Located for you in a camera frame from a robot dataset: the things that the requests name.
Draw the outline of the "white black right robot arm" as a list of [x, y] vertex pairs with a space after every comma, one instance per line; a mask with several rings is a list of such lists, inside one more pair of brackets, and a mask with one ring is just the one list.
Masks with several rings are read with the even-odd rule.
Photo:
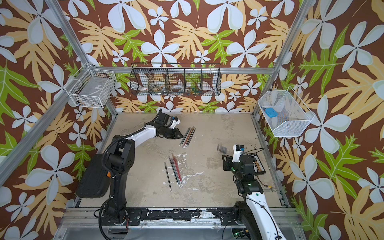
[[245, 225], [252, 240], [285, 240], [267, 204], [264, 190], [255, 176], [263, 172], [255, 154], [235, 157], [222, 155], [223, 170], [233, 173], [238, 195], [243, 198], [236, 202], [235, 219]]

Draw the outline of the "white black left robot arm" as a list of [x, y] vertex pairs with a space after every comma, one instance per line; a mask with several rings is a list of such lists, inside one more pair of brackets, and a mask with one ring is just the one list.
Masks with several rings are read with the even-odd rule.
[[110, 194], [102, 204], [100, 215], [115, 225], [126, 221], [126, 183], [130, 169], [135, 162], [135, 151], [138, 146], [155, 137], [168, 140], [182, 139], [177, 125], [178, 117], [172, 117], [158, 111], [155, 118], [144, 126], [125, 136], [115, 136], [102, 155], [102, 167], [111, 174]]

